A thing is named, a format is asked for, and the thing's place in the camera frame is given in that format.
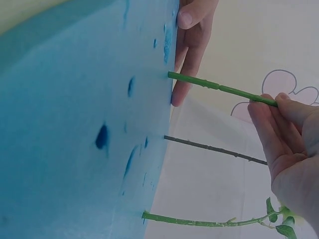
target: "flower stem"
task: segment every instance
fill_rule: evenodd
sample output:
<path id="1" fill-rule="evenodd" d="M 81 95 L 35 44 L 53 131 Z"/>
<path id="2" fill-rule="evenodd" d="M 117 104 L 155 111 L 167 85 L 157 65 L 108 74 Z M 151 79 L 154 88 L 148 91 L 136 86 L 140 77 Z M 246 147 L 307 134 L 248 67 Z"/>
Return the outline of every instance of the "flower stem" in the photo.
<path id="1" fill-rule="evenodd" d="M 201 221 L 191 221 L 191 220 L 184 220 L 184 219 L 176 219 L 176 218 L 169 218 L 160 215 L 150 214 L 149 212 L 145 211 L 142 215 L 143 219 L 148 219 L 157 222 L 164 222 L 164 223 L 172 223 L 172 224 L 179 224 L 179 225 L 186 225 L 186 226 L 196 226 L 196 227 L 211 227 L 211 228 L 222 228 L 222 227 L 239 227 L 245 226 L 254 223 L 261 223 L 263 220 L 268 218 L 271 215 L 279 215 L 282 212 L 271 212 L 261 218 L 253 218 L 247 221 L 241 222 L 232 222 L 232 220 L 228 220 L 225 223 L 219 222 L 201 222 Z"/>

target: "green leaf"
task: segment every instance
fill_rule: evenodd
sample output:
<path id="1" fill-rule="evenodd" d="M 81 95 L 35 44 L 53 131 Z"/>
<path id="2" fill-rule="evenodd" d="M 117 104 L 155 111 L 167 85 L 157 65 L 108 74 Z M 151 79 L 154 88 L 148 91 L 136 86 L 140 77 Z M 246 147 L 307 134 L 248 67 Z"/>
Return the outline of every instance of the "green leaf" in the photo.
<path id="1" fill-rule="evenodd" d="M 280 225 L 280 226 L 276 226 L 276 230 L 281 235 L 286 236 L 288 239 L 297 239 L 295 231 L 292 227 L 289 227 L 287 225 Z"/>
<path id="2" fill-rule="evenodd" d="M 292 216 L 287 217 L 287 218 L 283 221 L 282 225 L 286 225 L 286 226 L 289 226 L 289 227 L 291 227 L 291 228 L 294 228 L 294 226 L 295 226 L 295 219 L 294 219 L 294 217 L 292 217 Z"/>
<path id="3" fill-rule="evenodd" d="M 267 200 L 266 200 L 266 206 L 267 206 L 267 214 L 273 213 L 275 211 L 273 206 L 271 205 L 270 197 L 267 198 Z M 269 221 L 272 222 L 272 223 L 275 223 L 277 221 L 277 219 L 278 219 L 277 215 L 271 215 L 269 217 Z"/>

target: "finger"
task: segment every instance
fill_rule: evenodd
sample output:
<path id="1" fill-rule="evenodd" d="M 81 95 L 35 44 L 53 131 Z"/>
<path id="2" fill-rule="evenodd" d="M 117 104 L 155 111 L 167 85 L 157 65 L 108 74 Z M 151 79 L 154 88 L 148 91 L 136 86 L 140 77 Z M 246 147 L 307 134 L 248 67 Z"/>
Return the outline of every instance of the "finger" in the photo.
<path id="1" fill-rule="evenodd" d="M 190 29 L 204 19 L 210 12 L 215 11 L 217 0 L 194 0 L 183 6 L 177 16 L 178 27 Z"/>
<path id="2" fill-rule="evenodd" d="M 186 56 L 188 47 L 184 44 L 185 30 L 177 30 L 177 40 L 176 40 L 176 51 L 175 51 L 175 69 L 177 72 L 180 69 L 180 66 Z"/>
<path id="3" fill-rule="evenodd" d="M 282 116 L 299 127 L 302 127 L 304 121 L 316 110 L 314 106 L 290 100 L 285 93 L 280 93 L 276 101 Z"/>
<path id="4" fill-rule="evenodd" d="M 264 98 L 270 99 L 270 100 L 274 99 L 269 94 L 262 94 L 261 96 L 264 97 Z M 281 142 L 281 147 L 283 148 L 285 154 L 292 154 L 292 151 L 288 147 L 286 142 L 284 141 L 283 133 L 282 133 L 281 129 L 279 128 L 279 126 L 278 126 L 278 124 L 277 124 L 277 122 L 276 122 L 276 120 L 274 118 L 274 115 L 272 114 L 272 108 L 273 107 L 268 107 L 268 108 L 269 108 L 268 119 L 269 119 L 269 122 L 270 122 L 271 126 L 273 127 L 274 132 L 276 133 L 279 141 Z"/>
<path id="5" fill-rule="evenodd" d="M 203 57 L 205 48 L 203 47 L 190 47 L 187 51 L 184 64 L 181 69 L 181 74 L 187 76 L 196 76 L 201 59 Z M 173 106 L 180 106 L 184 101 L 191 84 L 187 82 L 177 81 L 173 90 L 171 103 Z"/>
<path id="6" fill-rule="evenodd" d="M 272 168 L 275 160 L 285 154 L 281 141 L 272 126 L 272 114 L 269 106 L 259 102 L 250 103 L 248 106 L 249 115 L 256 127 L 258 136 L 264 148 L 269 168 Z"/>
<path id="7" fill-rule="evenodd" d="M 286 143 L 292 153 L 302 153 L 305 151 L 305 145 L 301 134 L 296 129 L 295 125 L 286 120 L 278 108 L 270 107 L 270 111 L 280 130 L 281 138 Z"/>

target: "pink flower drawing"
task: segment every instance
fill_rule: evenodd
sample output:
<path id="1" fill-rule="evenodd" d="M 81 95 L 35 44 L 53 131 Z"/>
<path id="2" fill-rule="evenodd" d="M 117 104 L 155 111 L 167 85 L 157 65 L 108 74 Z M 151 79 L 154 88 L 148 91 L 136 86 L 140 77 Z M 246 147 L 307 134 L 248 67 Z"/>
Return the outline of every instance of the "pink flower drawing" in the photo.
<path id="1" fill-rule="evenodd" d="M 294 101 L 299 101 L 306 105 L 319 106 L 317 102 L 319 91 L 316 87 L 305 87 L 296 91 L 297 79 L 293 73 L 286 70 L 274 70 L 267 74 L 263 81 L 262 93 L 276 97 L 279 93 L 284 92 Z M 231 115 L 252 123 L 248 113 L 249 102 L 240 102 L 233 108 Z"/>

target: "blue dye stain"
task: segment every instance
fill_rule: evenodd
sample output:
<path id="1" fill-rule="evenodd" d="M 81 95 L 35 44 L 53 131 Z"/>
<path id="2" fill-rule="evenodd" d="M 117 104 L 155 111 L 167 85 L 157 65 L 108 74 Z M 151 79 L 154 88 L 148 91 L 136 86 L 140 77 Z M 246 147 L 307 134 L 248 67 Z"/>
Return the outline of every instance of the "blue dye stain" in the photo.
<path id="1" fill-rule="evenodd" d="M 147 148 L 149 144 L 149 138 L 146 137 L 145 139 L 145 144 L 144 144 L 144 148 Z"/>
<path id="2" fill-rule="evenodd" d="M 133 76 L 129 82 L 128 97 L 132 97 L 133 95 L 134 84 L 135 84 L 135 76 Z"/>
<path id="3" fill-rule="evenodd" d="M 153 48 L 155 49 L 157 46 L 158 46 L 158 41 L 157 39 L 154 39 Z"/>
<path id="4" fill-rule="evenodd" d="M 136 150 L 138 149 L 138 146 L 135 146 L 131 152 L 131 155 L 129 157 L 129 160 L 128 160 L 128 163 L 126 165 L 126 169 L 125 169 L 125 173 L 124 173 L 124 177 L 126 177 L 127 173 L 129 172 L 130 170 L 130 167 L 131 167 L 131 163 L 132 163 L 132 160 L 134 158 L 134 155 L 135 155 L 135 152 Z"/>
<path id="5" fill-rule="evenodd" d="M 171 39 L 172 39 L 172 30 L 167 29 L 165 34 L 165 42 L 164 42 L 164 63 L 165 65 L 168 62 L 170 47 L 171 47 Z"/>
<path id="6" fill-rule="evenodd" d="M 124 15 L 123 15 L 123 19 L 124 19 L 123 28 L 126 27 L 126 22 L 127 22 L 127 19 L 128 19 L 129 9 L 130 9 L 130 0 L 126 0 L 125 1 L 125 11 L 124 11 Z"/>
<path id="7" fill-rule="evenodd" d="M 106 125 L 102 125 L 100 132 L 95 140 L 95 145 L 98 149 L 102 149 L 104 146 L 108 146 L 109 136 L 108 136 L 108 128 Z"/>
<path id="8" fill-rule="evenodd" d="M 145 174 L 144 174 L 144 179 L 143 179 L 143 185 L 142 185 L 143 187 L 144 187 L 144 184 L 145 184 L 146 175 L 147 175 L 147 174 L 145 173 Z"/>

